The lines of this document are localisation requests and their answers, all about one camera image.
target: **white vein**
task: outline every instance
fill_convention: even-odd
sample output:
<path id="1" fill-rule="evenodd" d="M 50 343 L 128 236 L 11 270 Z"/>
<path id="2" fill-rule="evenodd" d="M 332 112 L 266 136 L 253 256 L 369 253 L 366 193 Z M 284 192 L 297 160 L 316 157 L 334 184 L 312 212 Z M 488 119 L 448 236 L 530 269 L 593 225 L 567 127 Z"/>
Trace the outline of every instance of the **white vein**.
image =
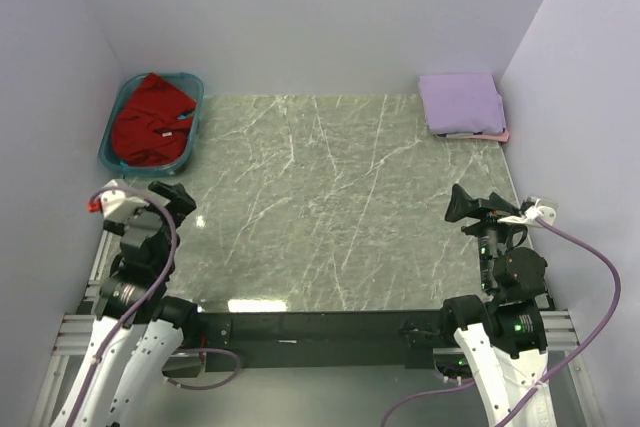
<path id="1" fill-rule="evenodd" d="M 391 291 L 393 290 L 393 284 L 396 282 L 396 277 L 398 276 L 398 272 L 394 272 L 393 277 L 391 278 L 391 284 L 389 284 L 389 290 L 387 291 L 387 297 L 384 299 L 383 309 L 387 308 L 389 305 L 389 299 L 391 299 Z"/>
<path id="2" fill-rule="evenodd" d="M 369 196 L 367 197 L 367 201 L 364 204 L 364 208 L 362 209 L 362 213 L 358 218 L 358 223 L 356 224 L 356 230 L 353 233 L 353 237 L 351 237 L 351 243 L 349 244 L 349 250 L 347 250 L 347 254 L 344 256 L 344 261 L 342 262 L 342 266 L 340 267 L 340 272 L 344 271 L 344 268 L 349 261 L 349 257 L 351 256 L 351 252 L 353 251 L 353 244 L 356 241 L 356 237 L 358 237 L 358 233 L 360 232 L 360 224 L 362 223 L 362 219 L 364 219 L 364 215 L 367 213 L 367 208 L 369 207 L 369 203 L 371 202 L 371 196 L 373 195 L 373 191 L 376 188 L 376 183 L 378 182 L 378 174 L 380 173 L 380 168 L 376 170 L 376 175 L 373 178 L 373 184 L 371 185 L 371 190 L 369 191 Z"/>
<path id="3" fill-rule="evenodd" d="M 355 184 L 357 184 L 360 180 L 362 180 L 363 178 L 367 177 L 371 172 L 373 172 L 374 170 L 379 169 L 380 167 L 382 167 L 384 165 L 384 163 L 387 161 L 387 159 L 393 155 L 399 154 L 400 152 L 404 152 L 406 150 L 409 150 L 413 147 L 415 147 L 417 144 L 421 143 L 422 140 L 420 139 L 415 139 L 413 142 L 411 142 L 408 145 L 402 146 L 402 147 L 396 147 L 395 149 L 393 149 L 391 152 L 389 152 L 388 154 L 386 154 L 384 157 L 382 157 L 378 162 L 376 162 L 373 167 L 369 168 L 369 170 L 367 170 L 364 174 L 356 177 L 354 180 L 352 180 L 351 182 L 344 184 L 340 187 L 338 187 L 337 189 L 333 189 L 331 190 L 328 194 L 325 195 L 324 200 L 329 199 L 330 197 L 336 195 L 338 192 L 348 189 L 349 187 L 354 186 Z"/>
<path id="4" fill-rule="evenodd" d="M 435 299 L 438 294 L 442 294 L 442 280 L 440 279 L 437 284 L 431 286 L 431 300 Z"/>
<path id="5" fill-rule="evenodd" d="M 318 250 L 320 250 L 320 244 L 316 245 L 316 248 L 313 251 L 313 255 L 311 255 L 311 259 L 307 263 L 307 266 L 305 267 L 304 272 L 302 273 L 302 278 L 300 279 L 299 284 L 301 284 L 303 290 L 306 288 L 305 285 L 304 285 L 304 279 L 307 278 L 307 273 L 309 272 L 309 270 L 311 270 L 311 265 L 313 265 L 313 261 L 316 260 L 316 255 L 318 254 Z"/>
<path id="6" fill-rule="evenodd" d="M 358 108 L 355 109 L 349 109 L 350 112 L 349 114 L 344 118 L 344 122 L 347 122 L 348 120 L 351 120 L 353 117 L 357 117 L 360 112 L 362 111 L 362 109 L 364 109 L 367 105 L 369 105 L 371 103 L 371 99 L 367 99 L 365 102 L 363 102 L 362 104 L 360 104 L 360 106 Z"/>
<path id="7" fill-rule="evenodd" d="M 335 254 L 331 254 L 331 263 L 333 264 L 333 278 L 335 280 L 335 288 L 338 291 L 338 296 L 340 297 L 340 301 L 342 302 L 342 309 L 346 310 L 347 309 L 347 302 L 344 298 L 344 291 L 342 290 L 342 287 L 340 286 L 340 280 L 338 279 L 338 271 L 337 271 L 337 266 L 336 266 L 336 258 L 335 258 Z"/>
<path id="8" fill-rule="evenodd" d="M 225 170 L 224 172 L 222 172 L 222 174 L 220 174 L 220 177 L 218 177 L 218 182 L 216 182 L 214 185 L 212 185 L 211 187 L 209 187 L 207 189 L 207 191 L 204 193 L 204 195 L 202 196 L 202 200 L 201 202 L 204 202 L 205 200 L 207 200 L 207 197 L 209 196 L 209 194 L 220 185 L 220 182 L 222 182 L 222 179 L 224 179 L 225 175 L 227 175 L 229 173 L 229 170 L 231 170 L 231 167 L 227 168 L 227 170 Z"/>
<path id="9" fill-rule="evenodd" d="M 253 160 L 253 147 L 251 147 L 251 142 L 249 142 L 249 137 L 247 137 L 247 134 L 244 134 L 244 140 L 247 142 L 247 147 L 249 147 L 249 160 Z"/>
<path id="10" fill-rule="evenodd" d="M 255 105 L 255 103 L 256 103 L 256 99 L 257 99 L 257 97 L 253 100 L 253 104 L 251 105 L 252 107 Z M 258 122 L 262 117 L 264 117 L 265 115 L 267 115 L 267 113 L 268 113 L 271 109 L 273 109 L 273 107 L 276 105 L 276 102 L 281 101 L 281 100 L 282 100 L 282 99 L 280 99 L 279 97 L 276 97 L 276 98 L 273 100 L 273 102 L 271 102 L 271 105 L 270 105 L 268 108 L 266 108 L 266 109 L 265 109 L 265 110 L 264 110 L 260 115 L 258 115 L 255 119 L 253 119 L 253 120 L 251 121 L 251 123 L 249 123 L 248 125 L 246 125 L 245 127 L 241 128 L 241 129 L 236 129 L 236 130 L 229 131 L 229 132 L 227 132 L 226 134 L 223 134 L 223 135 L 222 135 L 222 137 L 227 137 L 227 136 L 229 136 L 229 135 L 233 135 L 233 134 L 243 134 L 243 135 L 244 135 L 244 134 L 246 134 L 246 133 L 247 133 L 247 131 L 248 131 L 251 127 L 253 127 L 253 126 L 256 124 L 256 122 Z"/>
<path id="11" fill-rule="evenodd" d="M 444 259 L 444 255 L 447 252 L 447 246 L 449 245 L 449 239 L 446 239 L 443 244 L 442 244 L 442 254 L 440 255 L 440 258 L 438 260 L 436 260 L 436 262 L 433 264 L 433 270 L 431 271 L 431 278 L 433 279 L 434 276 L 436 275 L 436 270 L 438 268 L 438 266 L 440 265 L 440 262 L 442 262 L 442 259 Z"/>
<path id="12" fill-rule="evenodd" d="M 480 163 L 480 158 L 484 155 L 484 152 L 485 150 L 487 150 L 489 145 L 490 143 L 487 143 L 487 145 L 485 145 L 482 149 L 480 149 L 480 151 L 471 152 L 471 155 L 469 157 L 469 162 L 467 163 L 467 166 L 464 168 L 462 173 L 458 176 L 458 179 L 455 181 L 456 184 L 462 180 L 462 177 L 464 177 L 464 175 L 467 173 L 467 171 L 471 167 L 471 164 L 473 164 L 474 160 L 477 160 L 478 163 Z"/>
<path id="13" fill-rule="evenodd" d="M 449 142 L 446 140 L 442 141 L 442 145 L 444 146 L 445 150 L 447 151 L 447 155 L 449 157 L 448 160 L 448 165 L 451 165 L 451 149 L 449 148 Z"/>
<path id="14" fill-rule="evenodd" d="M 400 99 L 398 99 L 398 103 L 396 104 L 396 114 L 398 112 L 402 112 L 404 110 L 404 106 L 407 103 L 407 96 L 403 95 L 402 96 L 402 105 L 400 105 Z"/>
<path id="15" fill-rule="evenodd" d="M 418 282 L 420 282 L 420 285 L 422 285 L 422 280 L 421 280 L 421 276 L 420 276 L 420 267 L 418 266 L 418 259 L 416 257 L 415 249 L 411 249 L 411 254 L 413 255 L 413 266 L 416 269 L 416 277 L 418 278 Z"/>
<path id="16" fill-rule="evenodd" d="M 320 127 L 320 134 L 322 135 L 324 143 L 327 146 L 327 154 L 328 154 L 329 160 L 331 160 L 331 165 L 333 166 L 333 173 L 337 177 L 338 167 L 336 166 L 336 159 L 333 157 L 333 154 L 331 153 L 331 147 L 329 147 L 329 140 L 327 139 L 327 134 L 324 131 L 324 128 L 322 127 L 322 121 L 320 120 L 320 112 L 318 111 L 318 101 L 316 100 L 315 95 L 312 97 L 312 99 L 313 99 L 313 107 L 316 110 L 316 119 L 318 120 L 318 127 Z"/>
<path id="17" fill-rule="evenodd" d="M 471 245 L 471 242 L 473 242 L 473 237 L 469 237 L 469 240 L 467 240 L 462 249 L 460 249 L 460 255 L 464 254 L 464 251 L 467 250 L 467 247 L 469 247 L 469 245 Z"/>
<path id="18" fill-rule="evenodd" d="M 378 119 L 378 128 L 376 129 L 376 140 L 373 142 L 373 155 L 371 156 L 371 167 L 369 170 L 373 169 L 373 164 L 376 160 L 376 148 L 378 147 L 378 137 L 380 136 L 380 130 L 382 130 L 382 118 L 384 117 L 384 106 L 387 104 L 387 97 L 384 96 L 384 100 L 382 101 L 382 108 L 380 109 L 380 118 Z"/>
<path id="19" fill-rule="evenodd" d="M 295 160 L 295 153 L 293 151 L 293 134 L 291 133 L 291 125 L 289 125 L 289 119 L 287 118 L 287 109 L 284 109 L 283 112 L 283 116 L 284 116 L 284 121 L 287 124 L 287 130 L 289 131 L 289 149 L 290 149 L 290 153 L 289 153 L 289 161 L 284 165 L 284 167 L 282 167 L 282 170 L 280 171 L 280 175 L 278 177 L 282 177 L 282 174 L 284 174 L 285 170 L 287 170 L 289 168 L 289 166 L 291 164 L 293 164 L 294 160 Z"/>
<path id="20" fill-rule="evenodd" d="M 253 172 L 254 170 L 258 170 L 261 167 L 264 167 L 265 165 L 267 165 L 269 163 L 269 161 L 271 159 L 273 159 L 276 155 L 278 155 L 278 152 L 274 152 L 272 153 L 269 157 L 267 157 L 266 159 L 263 157 L 263 159 L 260 162 L 257 162 L 255 164 L 251 164 L 251 166 L 245 170 L 242 174 L 240 174 L 238 177 L 236 177 L 235 182 L 237 183 L 238 181 L 240 181 L 240 179 L 242 179 L 245 175 Z"/>
<path id="21" fill-rule="evenodd" d="M 258 204 L 258 200 L 260 200 L 260 195 L 262 194 L 262 191 L 264 190 L 264 188 L 269 185 L 270 182 L 265 182 L 262 184 L 262 187 L 260 187 L 260 190 L 258 191 L 255 200 L 253 201 L 253 204 L 251 205 L 251 210 L 249 211 L 249 215 L 247 216 L 247 221 L 244 223 L 244 225 L 240 228 L 240 230 L 238 231 L 238 234 L 236 235 L 235 240 L 233 241 L 233 245 L 231 246 L 231 250 L 229 251 L 229 255 L 227 256 L 227 260 L 225 260 L 224 265 L 226 266 L 229 261 L 231 260 L 231 257 L 233 256 L 233 253 L 235 252 L 236 246 L 238 245 L 238 240 L 240 240 L 240 236 L 242 235 L 242 233 L 248 229 L 250 226 L 255 227 L 256 223 L 262 219 L 267 212 L 269 212 L 271 209 L 274 209 L 275 207 L 277 207 L 278 205 L 281 205 L 283 203 L 287 203 L 291 200 L 291 197 L 284 197 L 282 199 L 279 199 L 278 201 L 270 204 L 269 206 L 265 207 L 264 209 L 262 209 L 260 212 L 258 212 L 257 214 L 253 214 L 256 210 L 256 206 Z"/>
<path id="22" fill-rule="evenodd" d="M 316 122 L 318 122 L 318 119 L 313 119 L 313 124 L 311 125 L 311 134 L 309 135 L 309 140 L 307 141 L 307 147 L 316 143 L 316 139 L 313 138 L 313 129 L 316 128 Z"/>
<path id="23" fill-rule="evenodd" d="M 354 290 L 359 290 L 368 280 L 373 279 L 373 277 L 380 272 L 380 269 L 382 269 L 383 264 L 380 263 L 380 254 L 378 254 L 378 262 L 377 262 L 378 266 L 373 269 L 371 272 L 369 272 L 361 281 L 360 283 L 355 287 Z"/>

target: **lavender wall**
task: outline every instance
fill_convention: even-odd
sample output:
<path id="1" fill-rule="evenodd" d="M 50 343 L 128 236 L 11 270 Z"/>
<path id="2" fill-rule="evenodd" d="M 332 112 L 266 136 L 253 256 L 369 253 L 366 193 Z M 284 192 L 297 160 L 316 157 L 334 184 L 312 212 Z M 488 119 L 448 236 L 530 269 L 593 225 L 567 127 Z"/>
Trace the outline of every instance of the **lavender wall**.
<path id="1" fill-rule="evenodd" d="M 521 195 L 559 201 L 557 225 L 602 249 L 621 271 L 618 312 L 585 352 L 607 424 L 638 425 L 640 348 L 640 0 L 545 0 L 501 89 Z M 556 299 L 584 338 L 612 293 L 606 268 L 539 232 Z"/>
<path id="2" fill-rule="evenodd" d="M 88 1 L 127 74 L 346 94 L 414 92 L 421 73 L 502 73 L 542 0 Z"/>
<path id="3" fill-rule="evenodd" d="M 0 423 L 18 427 L 91 269 L 84 205 L 108 178 L 96 153 L 122 77 L 82 0 L 0 5 Z"/>

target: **marble table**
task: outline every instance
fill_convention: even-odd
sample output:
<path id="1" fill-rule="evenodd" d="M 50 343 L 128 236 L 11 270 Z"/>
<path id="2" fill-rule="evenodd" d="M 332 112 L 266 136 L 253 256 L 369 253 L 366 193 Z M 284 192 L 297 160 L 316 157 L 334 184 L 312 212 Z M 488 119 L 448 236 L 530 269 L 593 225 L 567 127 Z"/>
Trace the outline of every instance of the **marble table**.
<path id="1" fill-rule="evenodd" d="M 440 308 L 481 295 L 452 184 L 516 202 L 500 146 L 434 138 L 416 95 L 205 100 L 169 293 L 226 311 Z M 134 180 L 145 185 L 149 179 Z"/>

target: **purple cable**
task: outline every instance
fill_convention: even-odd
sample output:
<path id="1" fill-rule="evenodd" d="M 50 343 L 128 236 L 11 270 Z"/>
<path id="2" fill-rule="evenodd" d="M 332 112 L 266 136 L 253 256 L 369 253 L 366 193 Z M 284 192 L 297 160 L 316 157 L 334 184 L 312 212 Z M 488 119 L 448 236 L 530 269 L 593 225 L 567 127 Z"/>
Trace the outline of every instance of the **purple cable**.
<path id="1" fill-rule="evenodd" d="M 78 413 L 80 412 L 80 409 L 82 408 L 82 404 L 85 398 L 87 397 L 87 393 L 89 392 L 89 387 L 91 386 L 91 381 L 95 376 L 96 370 L 98 368 L 98 364 L 102 361 L 102 355 L 109 347 L 109 343 L 111 342 L 111 340 L 113 340 L 113 337 L 116 335 L 118 330 L 120 330 L 120 328 L 124 325 L 127 319 L 131 317 L 133 314 L 135 314 L 135 312 L 140 308 L 140 306 L 144 304 L 147 301 L 147 299 L 149 299 L 149 297 L 153 295 L 156 289 L 160 287 L 160 285 L 164 282 L 165 277 L 167 277 L 167 275 L 169 274 L 169 271 L 171 270 L 171 266 L 173 265 L 173 258 L 176 254 L 176 248 L 178 247 L 178 234 L 176 232 L 176 224 L 173 222 L 173 218 L 171 217 L 171 214 L 167 209 L 165 209 L 165 207 L 160 202 L 158 202 L 156 199 L 151 197 L 148 193 L 142 190 L 135 189 L 133 187 L 129 187 L 129 186 L 103 187 L 102 189 L 98 190 L 95 194 L 93 194 L 89 199 L 89 201 L 94 202 L 100 194 L 104 192 L 110 192 L 112 190 L 119 190 L 127 194 L 132 194 L 132 195 L 135 195 L 136 197 L 140 197 L 141 199 L 144 199 L 145 201 L 153 205 L 156 209 L 158 209 L 158 212 L 162 214 L 162 216 L 167 221 L 167 225 L 169 225 L 169 232 L 171 236 L 171 249 L 169 250 L 169 257 L 167 258 L 167 263 L 163 267 L 156 281 L 153 284 L 151 284 L 151 287 L 149 287 L 147 292 L 142 297 L 140 297 L 131 307 L 129 307 L 129 309 L 124 314 L 122 314 L 122 317 L 120 317 L 118 322 L 113 326 L 113 329 L 111 329 L 111 331 L 107 334 L 105 339 L 102 341 L 102 343 L 98 347 L 98 350 L 94 355 L 94 359 L 97 359 L 97 361 L 91 363 L 91 365 L 89 366 L 89 369 L 87 370 L 87 376 L 84 378 L 84 382 L 82 383 L 82 386 L 80 387 L 80 391 L 78 392 L 78 398 L 76 399 L 76 402 L 73 405 L 71 412 L 69 413 L 69 419 L 65 424 L 66 427 L 72 427 L 73 423 L 78 417 Z"/>
<path id="2" fill-rule="evenodd" d="M 217 384 L 212 384 L 212 385 L 185 385 L 185 384 L 181 384 L 180 382 L 178 382 L 176 380 L 167 379 L 167 381 L 170 384 L 175 385 L 176 387 L 180 387 L 181 389 L 185 389 L 185 390 L 211 390 L 211 389 L 215 389 L 217 387 L 222 387 L 223 385 L 226 385 L 229 382 L 231 382 L 233 379 L 235 379 L 236 376 L 240 373 L 240 369 L 242 369 L 242 361 L 240 360 L 240 357 L 238 357 L 237 354 L 231 352 L 230 350 L 201 348 L 201 349 L 181 349 L 181 350 L 177 350 L 176 352 L 179 353 L 179 354 L 193 354 L 193 353 L 202 353 L 202 352 L 206 352 L 206 353 L 209 353 L 209 354 L 222 354 L 222 355 L 226 355 L 228 357 L 231 357 L 236 362 L 236 368 L 234 369 L 233 372 L 231 372 L 231 375 L 229 377 L 227 377 L 226 379 L 221 380 Z"/>
<path id="3" fill-rule="evenodd" d="M 428 390 L 426 392 L 418 392 L 417 394 L 412 394 L 405 397 L 404 399 L 400 399 L 398 402 L 393 404 L 391 408 L 389 408 L 389 410 L 387 410 L 387 412 L 384 414 L 384 417 L 382 417 L 382 422 L 380 422 L 380 427 L 385 427 L 387 425 L 387 421 L 389 420 L 389 417 L 391 417 L 391 414 L 393 414 L 399 407 L 402 407 L 407 402 L 410 402 L 415 399 L 421 399 L 422 397 L 427 397 L 429 395 L 439 395 L 439 394 L 448 394 L 451 392 L 460 392 L 461 390 L 466 390 L 469 387 L 473 387 L 474 385 L 476 385 L 476 383 L 473 380 L 471 380 L 469 382 L 464 382 L 462 385 L 459 385 L 458 387 L 453 387 L 451 389 Z"/>
<path id="4" fill-rule="evenodd" d="M 569 364 L 569 362 L 571 362 L 578 355 L 580 355 L 584 351 L 584 349 L 586 349 L 589 346 L 589 344 L 591 344 L 591 342 L 593 342 L 593 340 L 600 334 L 600 332 L 602 332 L 602 329 L 604 329 L 605 326 L 609 323 L 609 321 L 611 320 L 611 317 L 613 317 L 613 313 L 616 311 L 618 302 L 620 302 L 620 292 L 622 290 L 622 285 L 620 283 L 620 274 L 618 273 L 618 269 L 616 269 L 613 263 L 609 259 L 607 259 L 604 256 L 604 254 L 599 252 L 594 247 L 591 247 L 589 244 L 581 241 L 580 239 L 576 239 L 572 235 L 569 235 L 566 232 L 563 232 L 562 230 L 547 224 L 542 219 L 536 219 L 536 222 L 538 222 L 545 229 L 553 232 L 556 235 L 559 235 L 563 239 L 571 242 L 572 244 L 576 244 L 577 246 L 582 247 L 583 249 L 591 252 L 593 255 L 598 257 L 609 268 L 609 271 L 613 276 L 613 286 L 614 286 L 613 299 L 611 300 L 611 305 L 609 306 L 609 309 L 607 310 L 607 313 L 605 314 L 605 316 L 602 318 L 602 320 L 596 326 L 596 328 L 593 329 L 593 332 L 589 334 L 589 336 L 584 340 L 584 342 L 582 342 L 582 344 L 580 344 L 580 346 L 576 350 L 574 350 L 569 355 L 567 355 L 562 360 L 562 362 L 558 363 L 556 366 L 551 368 L 546 374 L 544 374 L 538 380 L 538 382 L 547 382 L 551 377 L 553 377 L 558 372 L 560 372 L 560 370 L 566 367 L 567 364 Z M 520 402 L 516 404 L 513 410 L 504 419 L 498 422 L 495 425 L 495 427 L 504 427 L 509 422 L 511 422 L 511 420 L 513 420 L 513 418 L 518 414 L 518 412 L 522 410 L 522 408 L 529 401 L 529 399 L 531 399 L 531 397 L 535 395 L 537 390 L 538 389 L 536 387 L 532 387 L 531 389 L 529 389 L 529 391 L 522 397 L 522 399 L 520 399 Z"/>

